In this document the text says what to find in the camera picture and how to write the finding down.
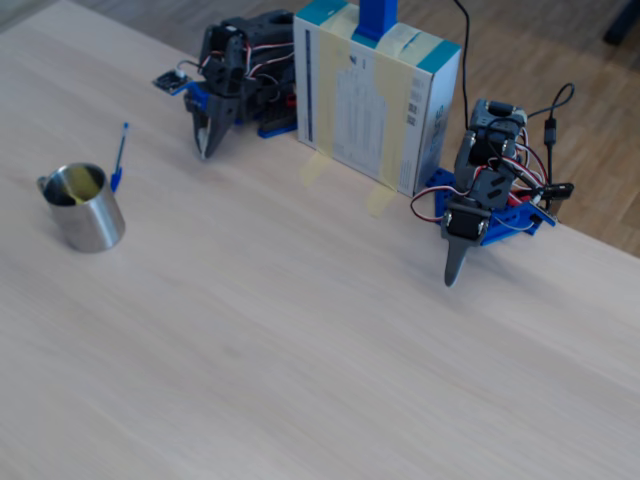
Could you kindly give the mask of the grey idle gripper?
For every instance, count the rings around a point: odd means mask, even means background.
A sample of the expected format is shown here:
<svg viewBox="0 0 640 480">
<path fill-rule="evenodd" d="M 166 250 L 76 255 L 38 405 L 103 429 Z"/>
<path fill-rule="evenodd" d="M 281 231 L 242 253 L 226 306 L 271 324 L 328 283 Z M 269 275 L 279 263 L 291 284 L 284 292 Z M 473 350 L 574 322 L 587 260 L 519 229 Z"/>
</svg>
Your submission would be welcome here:
<svg viewBox="0 0 640 480">
<path fill-rule="evenodd" d="M 473 199 L 455 197 L 448 201 L 441 220 L 442 237 L 448 240 L 444 272 L 447 287 L 455 284 L 468 250 L 484 240 L 491 216 L 490 209 Z"/>
</svg>

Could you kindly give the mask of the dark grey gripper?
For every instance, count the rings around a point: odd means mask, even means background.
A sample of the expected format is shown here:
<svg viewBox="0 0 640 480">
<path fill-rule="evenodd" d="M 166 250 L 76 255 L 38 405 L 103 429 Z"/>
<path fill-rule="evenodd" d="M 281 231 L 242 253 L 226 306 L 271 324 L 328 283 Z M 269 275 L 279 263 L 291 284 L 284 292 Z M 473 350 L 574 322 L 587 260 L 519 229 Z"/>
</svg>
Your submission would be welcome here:
<svg viewBox="0 0 640 480">
<path fill-rule="evenodd" d="M 237 99 L 249 97 L 247 52 L 233 50 L 225 54 L 211 50 L 200 54 L 198 87 L 209 97 L 207 116 L 200 110 L 192 113 L 194 138 L 200 158 L 210 158 L 217 149 L 237 115 Z"/>
</svg>

